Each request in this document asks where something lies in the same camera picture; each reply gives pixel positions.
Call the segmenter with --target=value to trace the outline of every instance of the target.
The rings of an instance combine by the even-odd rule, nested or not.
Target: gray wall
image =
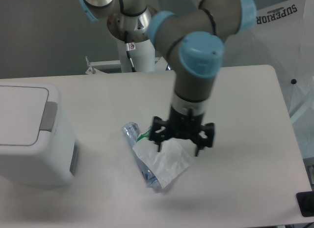
[[[256,0],[258,8],[282,0]],[[149,0],[183,15],[190,0]],[[90,61],[117,60],[106,20],[91,23],[78,0],[0,0],[0,79],[79,75]]]

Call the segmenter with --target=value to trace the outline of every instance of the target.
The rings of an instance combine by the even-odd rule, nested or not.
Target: black cable
[[[127,31],[124,32],[124,43],[125,44],[127,44],[128,34],[129,33]],[[130,51],[128,51],[128,50],[127,50],[127,56],[128,56],[128,59],[130,60],[132,72],[136,72],[136,69],[134,67],[134,64],[133,64],[133,61],[132,61],[132,58],[131,58],[131,55],[130,55]]]
[[[308,228],[308,227],[310,227],[310,226],[313,225],[313,224],[314,224],[314,222],[308,223],[306,226],[304,226],[304,227],[302,227],[302,228]]]

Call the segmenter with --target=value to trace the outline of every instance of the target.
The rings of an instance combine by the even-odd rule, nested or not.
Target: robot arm
[[[126,16],[138,16],[147,8],[146,0],[80,0],[87,9],[85,12],[92,14],[96,19],[108,17],[121,12]]]
[[[151,42],[177,74],[169,119],[154,117],[150,140],[160,146],[172,137],[190,139],[197,145],[197,156],[200,149],[213,143],[214,124],[201,123],[222,65],[224,46],[219,38],[249,28],[255,21],[256,7],[253,0],[193,2],[199,7],[196,12],[181,18],[160,12],[148,29]]]

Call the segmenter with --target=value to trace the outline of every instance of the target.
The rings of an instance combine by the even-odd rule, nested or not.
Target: white umbrella
[[[258,11],[256,23],[227,39],[224,66],[273,66],[292,113],[311,91],[314,76],[314,0],[287,0],[264,8]],[[314,156],[314,111],[306,112],[293,126],[303,157]]]

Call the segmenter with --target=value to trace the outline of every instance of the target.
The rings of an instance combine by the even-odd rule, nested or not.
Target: black object
[[[300,192],[296,194],[302,216],[314,217],[314,192]]]
[[[314,224],[314,222],[308,223],[306,226],[303,226],[302,228],[308,228],[308,227],[310,227],[313,224]]]
[[[212,147],[215,135],[214,123],[201,125],[202,119],[203,114],[193,116],[192,109],[189,110],[188,115],[183,115],[171,107],[169,120],[163,121],[160,117],[154,117],[149,140],[158,145],[158,152],[161,142],[170,138],[191,140],[196,144],[195,157],[197,157],[199,150]],[[201,132],[205,133],[206,138],[200,135]]]

